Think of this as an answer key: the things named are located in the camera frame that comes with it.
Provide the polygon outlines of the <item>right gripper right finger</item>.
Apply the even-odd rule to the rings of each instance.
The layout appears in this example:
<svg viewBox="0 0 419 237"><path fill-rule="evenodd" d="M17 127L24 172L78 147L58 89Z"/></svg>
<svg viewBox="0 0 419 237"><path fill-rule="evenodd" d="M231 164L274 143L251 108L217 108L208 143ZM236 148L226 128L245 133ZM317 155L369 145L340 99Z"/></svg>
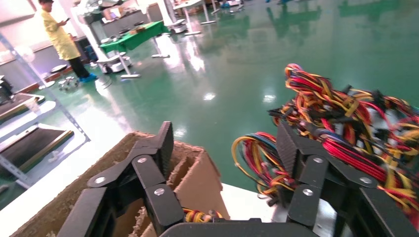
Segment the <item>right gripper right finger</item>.
<svg viewBox="0 0 419 237"><path fill-rule="evenodd" d="M287 122L277 126L276 149L296 181L287 221L312 230L319 201L337 213L335 237L348 228L354 237L416 237L418 231L376 178L332 157L318 141L298 136Z"/></svg>

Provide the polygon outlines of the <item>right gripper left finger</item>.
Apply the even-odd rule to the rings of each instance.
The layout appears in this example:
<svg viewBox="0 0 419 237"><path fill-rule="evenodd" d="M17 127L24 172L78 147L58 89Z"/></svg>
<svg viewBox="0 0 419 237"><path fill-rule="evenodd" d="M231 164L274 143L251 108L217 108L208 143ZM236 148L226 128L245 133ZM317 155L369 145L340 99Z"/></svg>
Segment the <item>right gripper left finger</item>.
<svg viewBox="0 0 419 237"><path fill-rule="evenodd" d="M139 139L127 158L88 180L58 236L110 237L116 219L139 199L158 236L182 223L183 209L167 185L173 147L172 123L164 121L157 135Z"/></svg>

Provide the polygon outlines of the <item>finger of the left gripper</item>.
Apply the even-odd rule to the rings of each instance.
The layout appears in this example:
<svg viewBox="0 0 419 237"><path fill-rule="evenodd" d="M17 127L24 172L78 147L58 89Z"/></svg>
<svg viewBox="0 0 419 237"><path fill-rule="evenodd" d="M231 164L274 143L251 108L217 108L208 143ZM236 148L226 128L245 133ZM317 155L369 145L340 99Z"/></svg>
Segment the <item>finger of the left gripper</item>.
<svg viewBox="0 0 419 237"><path fill-rule="evenodd" d="M10 102L13 99L12 85L6 80L5 76L0 77L0 101Z"/></svg>

